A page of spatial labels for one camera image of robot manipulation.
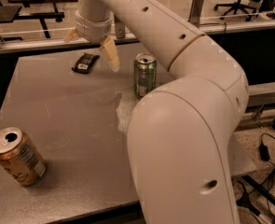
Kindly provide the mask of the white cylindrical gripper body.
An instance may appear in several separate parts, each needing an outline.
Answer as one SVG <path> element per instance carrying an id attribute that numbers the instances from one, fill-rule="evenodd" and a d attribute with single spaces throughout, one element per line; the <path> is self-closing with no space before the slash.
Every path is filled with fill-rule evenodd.
<path id="1" fill-rule="evenodd" d="M 103 21 L 92 21 L 76 11 L 76 30 L 90 43 L 101 43 L 111 34 L 112 17 Z"/>

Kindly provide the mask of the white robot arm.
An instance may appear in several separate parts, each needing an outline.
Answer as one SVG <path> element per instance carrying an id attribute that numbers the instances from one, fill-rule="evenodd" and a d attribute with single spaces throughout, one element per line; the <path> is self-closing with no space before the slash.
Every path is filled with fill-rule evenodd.
<path id="1" fill-rule="evenodd" d="M 156 0 L 78 0 L 91 43 L 118 18 L 174 78 L 133 109 L 127 147 L 146 224 L 241 224 L 228 145 L 248 104 L 241 66 Z"/>

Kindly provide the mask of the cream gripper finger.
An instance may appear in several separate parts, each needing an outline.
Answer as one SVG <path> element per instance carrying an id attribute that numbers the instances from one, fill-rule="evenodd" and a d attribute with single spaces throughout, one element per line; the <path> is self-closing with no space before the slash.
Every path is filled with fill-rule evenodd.
<path id="1" fill-rule="evenodd" d="M 100 42 L 100 54 L 107 60 L 110 68 L 117 72 L 120 67 L 120 61 L 117 54 L 117 46 L 114 39 L 109 35 Z"/>
<path id="2" fill-rule="evenodd" d="M 77 40 L 80 37 L 79 32 L 75 27 L 73 27 L 64 37 L 63 41 L 64 42 L 70 42 L 72 40 Z"/>

